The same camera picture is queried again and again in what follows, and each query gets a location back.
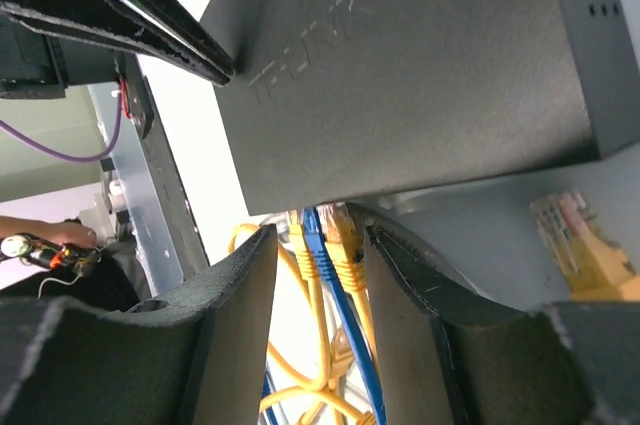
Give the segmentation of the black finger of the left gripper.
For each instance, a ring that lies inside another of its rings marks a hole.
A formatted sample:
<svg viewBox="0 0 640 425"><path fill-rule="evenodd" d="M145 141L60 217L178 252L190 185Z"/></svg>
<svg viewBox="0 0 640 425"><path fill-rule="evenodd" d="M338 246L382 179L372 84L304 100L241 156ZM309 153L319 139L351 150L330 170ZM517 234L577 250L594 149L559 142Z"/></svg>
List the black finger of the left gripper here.
<svg viewBox="0 0 640 425"><path fill-rule="evenodd" d="M235 71L178 0L1 0L1 10L36 33L154 56L216 86Z"/></svg>

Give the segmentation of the black network switch box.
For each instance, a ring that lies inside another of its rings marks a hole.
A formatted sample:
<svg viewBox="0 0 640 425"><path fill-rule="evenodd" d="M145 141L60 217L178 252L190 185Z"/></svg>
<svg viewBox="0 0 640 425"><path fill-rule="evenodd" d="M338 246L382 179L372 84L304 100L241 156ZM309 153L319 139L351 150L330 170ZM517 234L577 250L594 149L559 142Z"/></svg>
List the black network switch box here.
<svg viewBox="0 0 640 425"><path fill-rule="evenodd" d="M639 139L639 0L210 0L246 207L588 162Z"/></svg>

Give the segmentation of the person's bare hand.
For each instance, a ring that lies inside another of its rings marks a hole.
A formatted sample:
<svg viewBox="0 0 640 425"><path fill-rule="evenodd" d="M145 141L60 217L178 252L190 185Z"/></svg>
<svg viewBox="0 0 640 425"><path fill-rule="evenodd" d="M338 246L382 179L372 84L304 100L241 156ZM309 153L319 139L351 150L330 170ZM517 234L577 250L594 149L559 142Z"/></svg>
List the person's bare hand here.
<svg viewBox="0 0 640 425"><path fill-rule="evenodd" d="M58 245L72 244L85 249L93 248L98 243L95 231L79 223L1 217L2 238L20 233L32 234Z"/></svg>

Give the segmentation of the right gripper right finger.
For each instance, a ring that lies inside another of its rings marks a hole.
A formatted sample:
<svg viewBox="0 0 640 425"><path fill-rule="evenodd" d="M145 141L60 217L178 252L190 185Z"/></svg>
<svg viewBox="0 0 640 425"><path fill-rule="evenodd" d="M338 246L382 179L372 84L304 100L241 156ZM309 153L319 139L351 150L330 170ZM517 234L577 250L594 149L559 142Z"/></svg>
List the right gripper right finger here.
<svg viewBox="0 0 640 425"><path fill-rule="evenodd" d="M485 298L430 245L352 204L391 424L635 424L639 308Z"/></svg>

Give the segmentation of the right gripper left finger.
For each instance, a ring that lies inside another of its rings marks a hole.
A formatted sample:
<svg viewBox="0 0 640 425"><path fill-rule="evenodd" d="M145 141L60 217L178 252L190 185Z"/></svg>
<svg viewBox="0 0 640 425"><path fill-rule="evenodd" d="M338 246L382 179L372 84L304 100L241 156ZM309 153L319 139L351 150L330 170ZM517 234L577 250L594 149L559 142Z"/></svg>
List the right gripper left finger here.
<svg viewBox="0 0 640 425"><path fill-rule="evenodd" d="M1 302L5 424L254 424L277 265L261 227L218 264L126 312Z"/></svg>

